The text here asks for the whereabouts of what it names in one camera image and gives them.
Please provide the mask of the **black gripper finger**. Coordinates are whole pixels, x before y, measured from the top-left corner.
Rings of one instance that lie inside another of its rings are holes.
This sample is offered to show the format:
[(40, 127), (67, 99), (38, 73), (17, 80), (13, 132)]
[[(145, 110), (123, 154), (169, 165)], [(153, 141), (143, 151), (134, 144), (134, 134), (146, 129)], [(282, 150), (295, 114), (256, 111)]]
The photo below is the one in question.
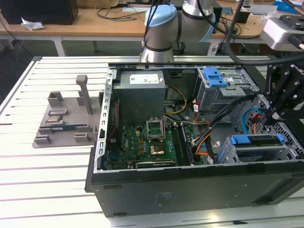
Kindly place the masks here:
[(273, 119), (286, 121), (304, 118), (304, 76), (282, 76), (275, 87)]
[(263, 125), (274, 125), (276, 122), (284, 120), (287, 100), (285, 83), (289, 75), (289, 70), (284, 69), (282, 64), (268, 66), (264, 92), (268, 108), (261, 115)]

